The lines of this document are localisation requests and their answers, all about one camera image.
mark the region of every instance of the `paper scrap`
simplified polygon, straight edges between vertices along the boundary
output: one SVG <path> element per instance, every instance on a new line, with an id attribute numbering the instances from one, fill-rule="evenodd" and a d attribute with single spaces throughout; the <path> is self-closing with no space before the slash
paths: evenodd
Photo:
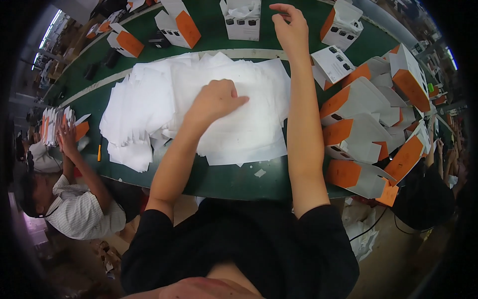
<path id="1" fill-rule="evenodd" d="M 259 169 L 259 171 L 256 172 L 254 175 L 255 175 L 256 177 L 262 177 L 263 175 L 265 175 L 265 173 L 266 173 L 266 172 L 261 168 L 261 169 Z"/>

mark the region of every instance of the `green object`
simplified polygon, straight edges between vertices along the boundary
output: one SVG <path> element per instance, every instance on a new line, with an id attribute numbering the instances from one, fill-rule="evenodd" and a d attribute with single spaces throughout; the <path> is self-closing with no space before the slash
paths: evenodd
<path id="1" fill-rule="evenodd" d="M 332 10 L 332 6 L 319 1 L 294 0 L 286 2 L 299 8 L 307 19 L 310 52 L 313 53 L 327 47 L 327 45 L 320 42 L 320 29 Z M 137 59 L 121 57 L 113 69 L 100 68 L 93 81 L 85 80 L 81 72 L 75 71 L 74 67 L 69 67 L 58 79 L 57 84 L 52 87 L 47 98 L 56 94 L 59 91 L 59 86 L 68 86 L 65 96 L 65 99 L 68 99 L 101 79 L 132 68 L 136 63 L 151 62 L 186 52 L 237 48 L 281 50 L 271 20 L 272 15 L 276 12 L 268 8 L 269 4 L 275 3 L 275 1 L 263 0 L 262 2 L 261 36 L 259 42 L 229 40 L 224 17 L 220 13 L 219 3 L 217 1 L 184 0 L 184 3 L 202 34 L 201 39 L 192 50 L 177 46 L 171 46 L 166 49 L 156 49 L 146 46 Z M 147 45 L 151 34 L 156 31 L 154 17 L 159 11 L 160 9 L 156 9 L 145 13 L 123 26 L 143 44 Z M 362 23 L 364 26 L 362 34 L 345 52 L 350 61 L 356 66 L 359 66 L 371 57 L 382 56 L 399 44 L 399 42 L 378 27 L 367 21 L 362 21 Z M 99 61 L 109 49 L 110 46 L 106 38 L 103 37 L 78 57 L 73 64 L 85 66 L 89 63 Z M 254 62 L 261 61 L 261 59 L 251 60 Z M 289 63 L 287 61 L 283 61 L 283 63 L 287 72 L 290 74 Z M 149 170 L 143 173 L 138 173 L 124 165 L 110 163 L 106 145 L 101 147 L 101 161 L 98 162 L 96 159 L 100 140 L 100 133 L 97 128 L 103 111 L 108 104 L 111 88 L 114 85 L 115 82 L 107 84 L 71 103 L 71 107 L 75 110 L 76 115 L 92 114 L 88 118 L 90 126 L 88 136 L 91 138 L 91 142 L 83 150 L 82 154 L 85 156 L 94 156 L 95 159 L 91 158 L 88 162 L 103 176 L 113 179 L 121 178 L 122 181 L 127 183 L 149 187 L 156 168 L 166 152 L 168 144 L 160 151 L 154 152 L 153 163 L 150 164 Z M 316 84 L 316 89 L 319 106 L 321 106 L 327 99 L 337 93 L 341 89 L 341 86 L 340 84 L 336 84 L 327 91 L 322 91 Z M 52 154 L 57 157 L 61 156 L 58 152 Z M 324 170 L 327 169 L 329 160 L 330 157 L 326 156 Z M 254 176 L 260 169 L 263 169 L 266 173 L 260 178 Z M 327 185 L 327 191 L 330 198 L 353 195 L 351 192 L 333 185 Z M 242 167 L 238 167 L 237 165 L 209 166 L 205 157 L 196 156 L 184 194 L 223 199 L 291 200 L 292 192 L 287 168 L 287 156 L 261 163 L 246 163 Z"/>

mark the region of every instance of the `black device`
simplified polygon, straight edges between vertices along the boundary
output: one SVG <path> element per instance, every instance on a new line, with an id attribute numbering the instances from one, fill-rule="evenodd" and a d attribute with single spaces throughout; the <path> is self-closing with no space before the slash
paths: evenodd
<path id="1" fill-rule="evenodd" d="M 167 48 L 171 46 L 171 43 L 168 41 L 168 39 L 164 36 L 163 32 L 165 33 L 166 31 L 164 30 L 158 30 L 154 34 L 154 36 L 148 40 L 151 46 L 156 47 L 156 48 Z"/>
<path id="2" fill-rule="evenodd" d="M 101 61 L 101 63 L 107 68 L 114 68 L 120 56 L 121 56 L 120 52 L 116 51 L 115 48 L 110 48 L 108 50 L 108 53 L 106 53 L 105 57 Z"/>
<path id="3" fill-rule="evenodd" d="M 93 80 L 94 76 L 96 75 L 96 72 L 98 71 L 99 67 L 99 62 L 89 64 L 83 73 L 83 78 L 85 78 L 88 81 Z"/>

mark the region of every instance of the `stack of paper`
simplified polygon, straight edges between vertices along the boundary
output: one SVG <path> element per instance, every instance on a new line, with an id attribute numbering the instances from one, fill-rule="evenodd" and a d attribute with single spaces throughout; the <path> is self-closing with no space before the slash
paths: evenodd
<path id="1" fill-rule="evenodd" d="M 70 106 L 66 108 L 50 108 L 43 111 L 40 137 L 46 146 L 57 146 L 56 132 L 62 123 L 75 121 L 75 112 Z"/>
<path id="2" fill-rule="evenodd" d="M 112 89 L 100 123 L 110 161 L 146 171 L 152 149 L 175 138 L 186 112 L 211 80 L 234 81 L 249 102 L 214 122 L 197 152 L 210 165 L 270 160 L 287 154 L 282 134 L 290 101 L 290 78 L 280 59 L 260 63 L 188 53 L 136 64 Z"/>

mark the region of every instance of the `cable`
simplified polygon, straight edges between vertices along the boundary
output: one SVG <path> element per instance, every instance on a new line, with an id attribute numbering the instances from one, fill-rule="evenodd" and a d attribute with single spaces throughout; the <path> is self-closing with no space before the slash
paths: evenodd
<path id="1" fill-rule="evenodd" d="M 360 236 L 365 235 L 366 233 L 368 233 L 368 232 L 380 221 L 380 219 L 382 219 L 382 216 L 385 214 L 385 212 L 387 211 L 387 209 L 388 209 L 388 207 L 386 207 L 385 210 L 383 210 L 382 215 L 380 215 L 380 217 L 377 219 L 377 221 L 375 221 L 375 223 L 374 223 L 372 226 L 370 226 L 369 229 L 367 229 L 367 230 L 364 231 L 363 233 L 361 233 L 361 234 L 359 234 L 359 235 L 353 237 L 352 239 L 349 240 L 349 242 L 352 242 L 353 240 L 357 239 L 358 237 L 360 237 Z"/>
<path id="2" fill-rule="evenodd" d="M 416 232 L 415 232 L 415 233 L 407 233 L 407 232 L 401 230 L 400 227 L 398 227 L 398 225 L 397 225 L 397 215 L 394 215 L 394 218 L 393 218 L 393 219 L 395 220 L 395 226 L 396 226 L 396 227 L 398 228 L 398 230 L 401 231 L 402 233 L 406 233 L 406 234 L 416 234 Z M 421 232 L 419 232 L 419 233 L 425 233 L 425 232 L 427 232 L 427 231 L 432 230 L 433 228 L 434 228 L 434 226 L 433 226 L 432 228 L 429 228 L 429 229 L 427 229 L 427 230 L 421 231 Z"/>

